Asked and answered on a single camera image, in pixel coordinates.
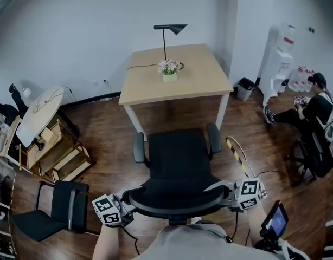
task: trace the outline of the black cap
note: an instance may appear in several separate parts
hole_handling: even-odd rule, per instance
[[[311,83],[317,83],[319,87],[325,87],[327,85],[327,81],[322,75],[322,73],[316,72],[308,78],[308,81]]]

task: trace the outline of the black chair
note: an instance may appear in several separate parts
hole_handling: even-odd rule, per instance
[[[17,105],[18,111],[20,113],[21,119],[23,119],[25,113],[28,110],[28,107],[24,104],[20,92],[17,90],[17,88],[14,86],[14,84],[11,84],[9,87],[9,92],[12,96],[12,99]]]
[[[303,182],[307,170],[311,173],[310,182],[313,182],[317,180],[317,177],[326,176],[333,168],[333,156],[329,142],[325,140],[324,145],[321,145],[316,133],[312,133],[311,138],[303,135],[297,136],[295,146],[300,147],[303,157],[284,157],[284,161],[289,160],[304,165],[299,179],[293,183],[294,186],[299,186]]]
[[[228,197],[226,188],[204,193],[220,181],[211,174],[210,161],[222,150],[220,133],[215,124],[207,125],[210,149],[207,150],[202,129],[186,129],[149,136],[149,160],[144,153],[143,133],[136,134],[134,159],[150,169],[150,179],[140,190],[128,192],[126,198],[138,212],[164,218],[169,224],[185,224],[188,218],[213,213],[218,203]]]
[[[53,188],[51,216],[38,210],[40,190],[47,185]],[[85,233],[87,228],[87,184],[57,181],[54,185],[39,182],[34,211],[12,215],[15,226],[29,238],[41,242],[62,229]]]

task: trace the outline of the gray shirt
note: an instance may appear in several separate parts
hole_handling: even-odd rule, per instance
[[[270,252],[229,244],[216,224],[168,226],[135,260],[279,260]]]

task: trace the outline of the sneaker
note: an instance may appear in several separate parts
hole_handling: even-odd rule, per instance
[[[265,105],[263,108],[263,113],[266,119],[266,122],[268,122],[269,124],[274,123],[274,116],[275,114],[269,109],[268,105]]]

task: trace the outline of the white wall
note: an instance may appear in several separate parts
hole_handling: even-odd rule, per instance
[[[177,36],[166,31],[166,44],[206,43],[220,56],[216,5],[217,0],[14,0],[0,18],[0,102],[11,103],[11,83],[31,87],[33,94],[69,86],[78,100],[110,93],[103,79],[120,91],[130,54],[163,45],[155,24],[189,23]]]
[[[223,26],[224,28],[223,42],[221,44],[221,54],[223,55],[224,62],[222,63],[223,70],[227,74],[230,73],[230,66],[232,64],[233,49],[235,41],[236,30],[236,14],[238,9],[238,0],[221,0],[223,2],[222,14],[224,14]]]
[[[296,28],[293,66],[321,72],[333,93],[333,0],[274,0],[269,43],[276,40],[283,22]]]
[[[273,0],[238,0],[235,41],[229,80],[234,86],[243,78],[256,81],[272,22]]]

